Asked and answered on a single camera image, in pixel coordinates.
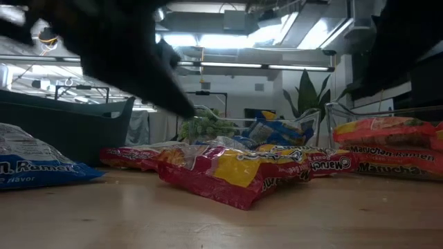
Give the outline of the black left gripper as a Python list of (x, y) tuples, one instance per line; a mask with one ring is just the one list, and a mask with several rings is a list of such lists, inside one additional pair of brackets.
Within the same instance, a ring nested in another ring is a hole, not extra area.
[(180, 55), (164, 39), (155, 42), (154, 13), (170, 0), (0, 0), (24, 7), (24, 22), (0, 17), (0, 35), (33, 46), (31, 30), (44, 20), (78, 55), (84, 73), (182, 118), (195, 108), (167, 69)]

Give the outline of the red Maruchan ramen packet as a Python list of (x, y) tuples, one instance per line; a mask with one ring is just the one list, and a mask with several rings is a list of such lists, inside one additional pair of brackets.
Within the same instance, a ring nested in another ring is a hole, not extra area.
[(161, 152), (188, 146), (185, 142), (167, 141), (153, 145), (136, 145), (112, 147), (100, 150), (100, 162), (115, 168), (140, 169), (157, 171), (157, 157)]
[(256, 151), (276, 154), (282, 159), (290, 159), (295, 163), (306, 164), (310, 167), (314, 177), (353, 172), (359, 166), (352, 152), (344, 149), (262, 145)]
[(249, 210), (252, 204), (287, 183), (304, 183), (313, 174), (301, 151), (250, 151), (189, 145), (156, 157), (161, 180), (193, 194)]

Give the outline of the dark teal plastic bin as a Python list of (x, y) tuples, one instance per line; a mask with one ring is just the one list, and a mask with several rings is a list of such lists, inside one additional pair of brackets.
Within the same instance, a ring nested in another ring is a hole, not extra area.
[(134, 97), (79, 104), (0, 90), (0, 122), (54, 146), (71, 160), (100, 164), (100, 150), (125, 144)]

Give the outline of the blue Maruchan ramen packet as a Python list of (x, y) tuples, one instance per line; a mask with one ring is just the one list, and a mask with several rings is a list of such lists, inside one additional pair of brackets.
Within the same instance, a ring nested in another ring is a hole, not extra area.
[(285, 121), (283, 116), (267, 110), (255, 110), (254, 118), (259, 122), (282, 122)]
[(103, 175), (70, 160), (21, 127), (0, 123), (0, 190), (66, 185)]
[(242, 132), (242, 136), (257, 143), (302, 146), (314, 135), (312, 127), (298, 128), (288, 122), (256, 120)]

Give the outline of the black metal stand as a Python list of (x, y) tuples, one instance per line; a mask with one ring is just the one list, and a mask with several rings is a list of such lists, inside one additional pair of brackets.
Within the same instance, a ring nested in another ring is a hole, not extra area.
[[(59, 89), (64, 89), (64, 91), (62, 93), (59, 93)], [(106, 86), (89, 86), (89, 85), (84, 85), (84, 84), (75, 85), (75, 86), (73, 86), (73, 85), (71, 85), (71, 86), (56, 85), (55, 86), (54, 100), (58, 100), (59, 97), (62, 97), (66, 91), (71, 90), (71, 89), (83, 90), (83, 91), (91, 91), (91, 90), (95, 89), (95, 90), (97, 90), (99, 92), (99, 98), (104, 98), (106, 103), (109, 102), (109, 93), (110, 93), (110, 88), (109, 87), (106, 87)], [(100, 92), (101, 90), (105, 90), (106, 91), (106, 95), (103, 95)]]
[(210, 92), (210, 91), (186, 91), (186, 94), (189, 96), (195, 95), (195, 96), (214, 96), (216, 97), (224, 106), (223, 108), (223, 114), (224, 116), (227, 116), (228, 107), (227, 107), (227, 101), (228, 101), (228, 94), (224, 92)]

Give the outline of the grey hanging cloth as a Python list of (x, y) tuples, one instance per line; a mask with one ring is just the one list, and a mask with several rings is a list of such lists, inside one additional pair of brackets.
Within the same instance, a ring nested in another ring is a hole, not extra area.
[(127, 146), (147, 145), (150, 142), (149, 113), (132, 111), (125, 144)]

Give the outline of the round green succulent plant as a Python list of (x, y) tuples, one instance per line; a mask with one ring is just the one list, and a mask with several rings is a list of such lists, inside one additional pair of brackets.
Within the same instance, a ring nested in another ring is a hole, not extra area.
[(179, 141), (198, 141), (215, 139), (217, 136), (233, 137), (240, 135), (238, 126), (231, 121), (221, 120), (217, 109), (196, 109), (197, 116), (183, 121), (178, 134)]

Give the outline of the long ceiling light strip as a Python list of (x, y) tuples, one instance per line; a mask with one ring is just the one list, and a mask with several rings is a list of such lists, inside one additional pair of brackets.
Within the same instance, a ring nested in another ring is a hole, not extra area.
[(179, 66), (187, 67), (217, 67), (217, 68), (249, 68), (279, 71), (317, 71), (317, 72), (334, 72), (335, 68), (330, 66), (303, 66), (303, 65), (286, 65), (286, 64), (248, 64), (248, 63), (228, 63), (228, 62), (200, 62), (200, 61), (184, 61), (179, 62)]

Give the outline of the aloe plant in white pot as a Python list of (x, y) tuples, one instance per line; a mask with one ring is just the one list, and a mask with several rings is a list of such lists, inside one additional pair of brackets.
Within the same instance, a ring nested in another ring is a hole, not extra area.
[(308, 72), (303, 71), (300, 84), (295, 87), (298, 93), (297, 106), (294, 105), (291, 94), (283, 89), (283, 97), (289, 103), (295, 118), (300, 118), (302, 114), (310, 109), (318, 109), (320, 111), (320, 121), (326, 120), (329, 122), (329, 111), (326, 107), (327, 104), (332, 103), (332, 90), (326, 89), (329, 77), (330, 75), (323, 80), (320, 93), (317, 93)]

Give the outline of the clear plastic container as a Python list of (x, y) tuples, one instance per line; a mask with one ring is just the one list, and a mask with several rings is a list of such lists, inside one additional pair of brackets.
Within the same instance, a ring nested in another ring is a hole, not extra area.
[[(197, 105), (195, 109), (197, 108), (203, 108), (207, 110), (210, 109), (204, 105)], [(216, 143), (228, 147), (234, 147), (234, 146), (239, 147), (241, 145), (249, 149), (256, 149), (260, 145), (265, 145), (263, 143), (257, 143), (249, 138), (245, 138), (242, 136), (242, 132), (247, 128), (249, 128), (252, 125), (252, 123), (256, 121), (255, 118), (224, 118), (220, 116), (220, 119), (234, 122), (238, 126), (238, 129), (240, 130), (240, 135), (236, 135), (233, 137), (217, 136), (215, 139), (212, 140), (206, 140), (203, 142), (192, 141), (190, 143), (194, 145)], [(302, 114), (300, 118), (296, 118), (294, 120), (285, 119), (285, 121), (282, 122), (291, 123), (292, 126), (298, 128), (312, 127), (314, 129), (314, 135), (306, 142), (306, 145), (316, 146), (318, 144), (318, 131), (320, 128), (320, 111), (318, 109), (310, 109), (306, 111), (304, 114)]]
[(443, 113), (443, 105), (431, 106), (431, 107), (415, 107), (408, 109), (388, 110), (388, 111), (375, 111), (357, 113), (344, 104), (339, 102), (331, 102), (325, 105), (328, 132), (328, 145), (331, 148), (338, 146), (337, 142), (334, 142), (333, 131), (337, 126), (346, 122), (356, 121), (364, 118), (383, 117), (383, 116), (399, 116), (399, 117), (413, 117), (418, 118), (424, 114), (437, 114)]

